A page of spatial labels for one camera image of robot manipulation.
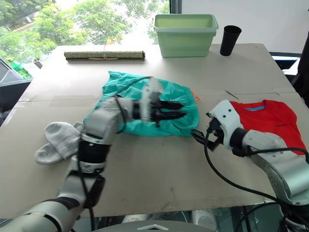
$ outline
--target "white wall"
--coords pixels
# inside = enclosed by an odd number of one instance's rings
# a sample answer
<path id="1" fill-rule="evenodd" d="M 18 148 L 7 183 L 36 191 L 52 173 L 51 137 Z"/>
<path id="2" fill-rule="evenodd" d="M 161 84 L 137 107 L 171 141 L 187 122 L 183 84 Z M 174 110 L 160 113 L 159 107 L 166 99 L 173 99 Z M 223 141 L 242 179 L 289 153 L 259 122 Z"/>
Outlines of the white wall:
<path id="1" fill-rule="evenodd" d="M 309 0 L 183 0 L 182 14 L 213 14 L 219 29 L 242 29 L 238 43 L 263 43 L 271 52 L 301 53 L 309 31 Z"/>

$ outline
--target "red t-shirt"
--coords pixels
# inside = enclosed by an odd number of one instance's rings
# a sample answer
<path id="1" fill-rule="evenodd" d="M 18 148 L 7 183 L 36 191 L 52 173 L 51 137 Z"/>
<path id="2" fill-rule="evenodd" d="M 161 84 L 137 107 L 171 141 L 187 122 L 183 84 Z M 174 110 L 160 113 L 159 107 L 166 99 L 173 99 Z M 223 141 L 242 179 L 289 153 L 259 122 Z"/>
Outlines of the red t-shirt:
<path id="1" fill-rule="evenodd" d="M 297 128 L 297 116 L 285 103 L 263 100 L 248 104 L 231 101 L 231 104 L 239 114 L 244 129 L 274 133 L 285 141 L 287 147 L 306 149 Z"/>

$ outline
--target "green bag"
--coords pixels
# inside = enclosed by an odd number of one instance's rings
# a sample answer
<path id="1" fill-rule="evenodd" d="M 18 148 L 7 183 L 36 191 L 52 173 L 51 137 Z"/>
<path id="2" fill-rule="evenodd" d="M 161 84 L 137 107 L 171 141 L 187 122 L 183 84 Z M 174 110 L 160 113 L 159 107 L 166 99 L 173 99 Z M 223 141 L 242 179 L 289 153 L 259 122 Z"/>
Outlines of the green bag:
<path id="1" fill-rule="evenodd" d="M 97 103 L 95 109 L 99 108 L 106 98 L 113 96 L 123 87 L 143 77 L 141 75 L 134 75 L 125 72 L 109 71 L 109 74 L 110 78 L 102 88 L 103 97 Z M 120 93 L 120 96 L 135 100 L 141 99 L 141 90 L 147 82 L 148 79 L 143 79 L 133 84 Z M 160 121 L 159 128 L 155 127 L 154 122 L 143 123 L 141 120 L 134 120 L 126 123 L 126 129 L 124 132 L 142 136 L 179 135 L 190 137 L 190 130 L 195 129 L 198 125 L 198 111 L 194 96 L 188 87 L 161 79 L 159 79 L 159 82 L 163 86 L 163 93 L 160 95 L 160 100 L 178 101 L 182 103 L 184 107 L 181 111 L 184 111 L 187 114 L 179 119 L 162 120 Z"/>

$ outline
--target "robotic arm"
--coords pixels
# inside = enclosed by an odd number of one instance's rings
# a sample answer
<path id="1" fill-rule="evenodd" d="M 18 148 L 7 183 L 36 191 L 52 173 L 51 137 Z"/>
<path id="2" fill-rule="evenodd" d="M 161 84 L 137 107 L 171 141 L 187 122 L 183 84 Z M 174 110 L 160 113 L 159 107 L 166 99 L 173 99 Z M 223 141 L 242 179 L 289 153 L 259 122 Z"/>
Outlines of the robotic arm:
<path id="1" fill-rule="evenodd" d="M 228 100 L 221 101 L 207 115 L 211 118 L 208 132 L 217 137 L 215 142 L 208 141 L 208 148 L 213 151 L 223 144 L 234 155 L 249 157 L 268 175 L 276 197 L 282 202 L 286 222 L 294 231 L 305 230 L 303 222 L 309 222 L 309 165 L 306 161 L 291 150 L 285 150 L 287 146 L 281 137 L 245 130 Z M 203 133 L 194 130 L 192 135 L 204 144 Z"/>
<path id="2" fill-rule="evenodd" d="M 161 101 L 161 93 L 161 84 L 150 77 L 140 101 L 115 96 L 103 102 L 84 123 L 78 155 L 71 158 L 57 197 L 34 206 L 0 228 L 0 232 L 69 232 L 80 213 L 99 200 L 105 183 L 100 173 L 121 124 L 141 119 L 154 121 L 159 126 L 160 120 L 177 119 L 186 114 L 179 111 L 183 107 L 181 103 Z"/>

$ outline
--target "plastic storage box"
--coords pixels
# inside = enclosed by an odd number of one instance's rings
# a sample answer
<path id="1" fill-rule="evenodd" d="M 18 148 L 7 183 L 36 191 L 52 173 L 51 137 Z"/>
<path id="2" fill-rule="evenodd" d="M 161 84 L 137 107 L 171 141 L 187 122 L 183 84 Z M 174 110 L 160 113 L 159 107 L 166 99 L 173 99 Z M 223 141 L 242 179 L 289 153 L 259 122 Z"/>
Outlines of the plastic storage box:
<path id="1" fill-rule="evenodd" d="M 154 29 L 163 57 L 204 57 L 218 23 L 212 14 L 157 14 Z"/>

